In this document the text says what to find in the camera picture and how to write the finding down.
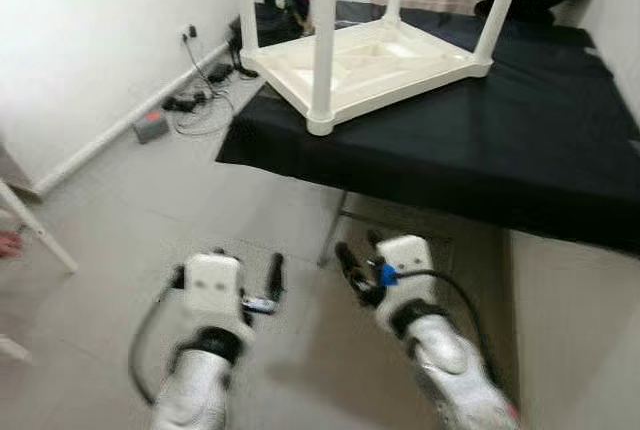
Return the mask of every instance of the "tiled floor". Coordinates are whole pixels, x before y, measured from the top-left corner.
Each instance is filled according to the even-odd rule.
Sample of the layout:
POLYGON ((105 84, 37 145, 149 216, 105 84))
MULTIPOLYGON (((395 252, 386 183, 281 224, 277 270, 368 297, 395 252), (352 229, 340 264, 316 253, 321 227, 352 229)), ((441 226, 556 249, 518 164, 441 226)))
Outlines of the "tiled floor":
MULTIPOLYGON (((253 90, 237 82, 231 95, 240 104, 253 90)), ((272 252, 287 259, 283 310, 258 320, 256 345, 235 375, 232 428, 435 428, 394 339, 356 304, 335 262, 314 263, 339 191, 214 163, 221 138, 170 135, 140 146, 127 132, 33 205, 80 272, 65 275, 37 242, 27 242, 22 260, 0 262, 0 333, 35 359, 0 359, 2 430, 148 428, 149 410, 127 377, 129 343, 172 265, 216 246, 242 257, 255 290, 272 252)), ((501 231, 360 196, 349 207, 454 240, 454 273, 481 303, 514 388, 501 231)), ((366 228, 343 220, 337 238, 364 257, 366 228)), ((443 267, 446 241, 434 241, 443 267)), ((180 336, 178 315, 173 302, 153 335, 145 370, 156 385, 180 336)))

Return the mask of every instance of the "white wall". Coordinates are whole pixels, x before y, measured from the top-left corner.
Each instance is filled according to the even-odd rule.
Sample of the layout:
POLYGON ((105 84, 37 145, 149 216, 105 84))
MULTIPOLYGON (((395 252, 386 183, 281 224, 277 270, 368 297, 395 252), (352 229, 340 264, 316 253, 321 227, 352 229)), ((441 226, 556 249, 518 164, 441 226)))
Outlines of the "white wall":
POLYGON ((638 428, 640 261, 518 232, 512 244, 527 428, 638 428))
POLYGON ((204 55, 237 0, 0 0, 0 133, 37 185, 185 73, 179 32, 204 55))
POLYGON ((591 0, 581 21, 640 122, 640 0, 591 0))

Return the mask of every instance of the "black cloth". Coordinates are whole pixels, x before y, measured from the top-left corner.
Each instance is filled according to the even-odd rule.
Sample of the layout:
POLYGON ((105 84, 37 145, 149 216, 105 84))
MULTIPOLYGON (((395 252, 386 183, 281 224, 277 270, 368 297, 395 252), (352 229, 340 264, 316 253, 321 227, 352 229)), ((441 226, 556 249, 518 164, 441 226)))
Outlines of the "black cloth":
MULTIPOLYGON (((338 4, 338 20, 381 7, 338 4)), ((405 22, 472 50, 482 23, 421 10, 405 22)), ((262 92, 233 121, 218 161, 417 207, 640 252, 640 137, 613 77, 573 28, 507 22, 495 64, 466 79, 307 133, 262 92)))

